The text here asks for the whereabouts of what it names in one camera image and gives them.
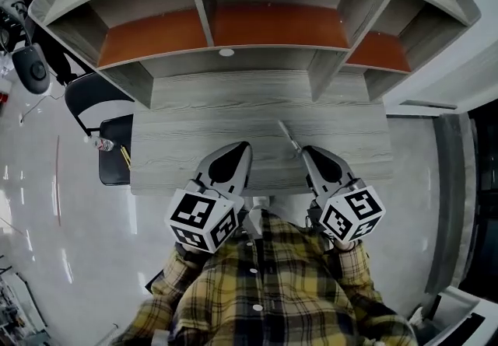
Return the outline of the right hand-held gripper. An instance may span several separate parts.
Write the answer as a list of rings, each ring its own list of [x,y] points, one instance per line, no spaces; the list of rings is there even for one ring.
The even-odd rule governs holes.
[[[344,159],[326,149],[304,146],[301,158],[307,186],[314,193],[307,210],[312,226],[342,243],[373,232],[386,212],[374,188],[355,176]]]

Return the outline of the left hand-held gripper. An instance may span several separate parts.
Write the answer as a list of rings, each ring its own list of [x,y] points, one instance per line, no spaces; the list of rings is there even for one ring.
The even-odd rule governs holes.
[[[239,225],[253,160],[248,142],[223,146],[206,156],[195,175],[177,189],[165,223],[175,240],[204,253],[215,253]]]

